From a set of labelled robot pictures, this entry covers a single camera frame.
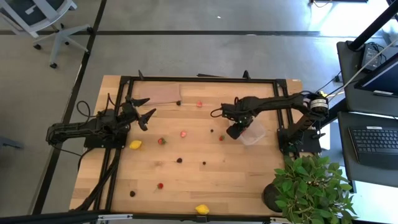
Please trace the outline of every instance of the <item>chair wheel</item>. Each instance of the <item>chair wheel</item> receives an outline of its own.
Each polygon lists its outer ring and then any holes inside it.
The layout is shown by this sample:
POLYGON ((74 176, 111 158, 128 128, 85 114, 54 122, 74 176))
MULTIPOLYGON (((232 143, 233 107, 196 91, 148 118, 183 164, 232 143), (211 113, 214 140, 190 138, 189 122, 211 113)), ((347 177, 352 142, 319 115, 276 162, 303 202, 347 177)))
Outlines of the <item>chair wheel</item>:
POLYGON ((52 68, 57 68, 58 65, 57 65, 56 63, 52 63, 52 64, 50 64, 50 67, 52 67, 52 68))
POLYGON ((87 28, 87 33, 93 34, 94 33, 93 28, 92 27, 87 28))
POLYGON ((42 50, 42 46, 40 46, 39 44, 36 44, 35 46, 33 46, 34 48, 36 48, 37 50, 42 50))

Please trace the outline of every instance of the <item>wooden tabletop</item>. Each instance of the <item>wooden tabletop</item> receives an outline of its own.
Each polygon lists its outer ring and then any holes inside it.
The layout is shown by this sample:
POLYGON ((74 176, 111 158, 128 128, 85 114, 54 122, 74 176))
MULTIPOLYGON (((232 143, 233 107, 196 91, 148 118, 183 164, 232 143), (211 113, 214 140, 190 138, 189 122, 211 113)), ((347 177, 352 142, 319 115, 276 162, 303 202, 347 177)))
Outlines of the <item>wooden tabletop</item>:
MULTIPOLYGON (((103 110, 106 96, 116 99, 120 76, 104 76, 95 111, 103 110)), ((134 82, 132 95, 139 98, 147 86, 176 82, 134 82)), ((139 150, 122 150, 111 210, 125 213, 195 214, 195 207, 205 204, 212 215, 280 215, 269 210, 261 200, 264 187, 274 179, 274 169, 284 163, 278 149, 276 111, 257 116, 266 136, 252 146, 226 134, 225 118, 212 118, 210 111, 221 103, 233 103, 235 96, 274 96, 271 84, 178 82, 182 104, 141 106, 140 113, 157 108, 149 120, 148 131, 132 123, 127 146, 141 140, 139 150), (196 107, 197 101, 203 107, 196 107), (180 132, 186 131, 185 138, 180 132), (224 141, 219 137, 225 135, 224 141), (167 143, 159 145, 163 137, 167 143), (157 184, 163 183, 162 190, 157 184)), ((299 80, 287 80, 289 94, 302 91, 299 80)), ((301 114, 292 110, 294 120, 301 114)), ((285 111, 284 122, 287 124, 285 111)), ((82 160, 70 208, 76 208, 97 184, 104 149, 94 149, 82 160)), ((108 186, 103 191, 104 208, 108 186)))

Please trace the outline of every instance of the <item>small fruit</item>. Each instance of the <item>small fruit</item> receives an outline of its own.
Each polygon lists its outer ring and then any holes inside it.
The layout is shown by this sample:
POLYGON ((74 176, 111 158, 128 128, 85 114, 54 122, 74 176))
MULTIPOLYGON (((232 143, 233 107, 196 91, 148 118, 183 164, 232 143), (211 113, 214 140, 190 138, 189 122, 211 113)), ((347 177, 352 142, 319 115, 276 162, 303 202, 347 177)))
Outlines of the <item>small fruit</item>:
POLYGON ((210 210, 206 205, 199 205, 195 208, 200 215, 207 215, 210 210))
POLYGON ((138 149, 142 144, 142 141, 140 140, 134 140, 133 142, 130 143, 130 149, 138 149))
POLYGON ((164 138, 160 138, 159 140, 157 140, 157 143, 159 144, 165 144, 166 140, 164 138))

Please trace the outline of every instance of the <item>red strawberry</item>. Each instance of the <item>red strawberry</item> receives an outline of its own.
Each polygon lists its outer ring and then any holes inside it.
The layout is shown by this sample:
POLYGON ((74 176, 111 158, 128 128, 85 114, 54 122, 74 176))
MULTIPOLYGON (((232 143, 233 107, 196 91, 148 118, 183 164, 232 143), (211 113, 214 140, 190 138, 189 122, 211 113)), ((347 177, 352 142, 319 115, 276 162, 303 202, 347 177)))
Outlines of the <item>red strawberry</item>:
POLYGON ((164 138, 160 138, 159 140, 157 140, 157 143, 159 144, 165 144, 166 140, 164 138))

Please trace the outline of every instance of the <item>concrete floor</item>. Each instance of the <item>concrete floor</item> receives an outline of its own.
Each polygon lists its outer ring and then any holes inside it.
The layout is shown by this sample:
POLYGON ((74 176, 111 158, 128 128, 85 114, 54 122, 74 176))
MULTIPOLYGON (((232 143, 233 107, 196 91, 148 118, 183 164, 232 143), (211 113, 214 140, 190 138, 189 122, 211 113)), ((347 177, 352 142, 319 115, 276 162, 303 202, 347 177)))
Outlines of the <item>concrete floor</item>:
MULTIPOLYGON (((78 10, 68 12, 62 22, 68 27, 93 25, 100 1, 75 2, 78 10)), ((323 8, 309 6, 307 0, 108 1, 99 30, 294 30, 320 31, 320 36, 97 35, 78 100, 94 108, 103 75, 137 75, 138 69, 146 76, 189 77, 197 73, 241 77, 248 70, 254 78, 300 79, 306 90, 315 91, 340 71, 336 43, 358 35, 385 8, 383 0, 333 3, 323 8), (353 10, 363 14, 352 16, 353 10)), ((6 29, 0 24, 0 30, 6 29)), ((88 40, 86 35, 73 38, 83 45, 88 40)), ((372 40, 385 45, 380 37, 372 40)), ((30 213, 50 152, 45 132, 61 120, 83 56, 63 46, 59 67, 53 70, 48 67, 51 42, 37 51, 31 41, 0 35, 0 136, 25 144, 22 150, 4 147, 0 151, 0 217, 30 213)), ((333 83, 324 91, 338 85, 333 83)), ((82 119, 73 112, 71 122, 82 119)), ((81 153, 82 142, 68 140, 63 148, 81 153)), ((61 153, 44 213, 68 210, 76 170, 77 158, 61 153)), ((363 187, 361 195, 375 192, 373 189, 363 187)), ((361 199, 358 204, 363 204, 364 197, 361 199)), ((361 217, 398 221, 388 213, 391 210, 386 211, 363 212, 361 217)))

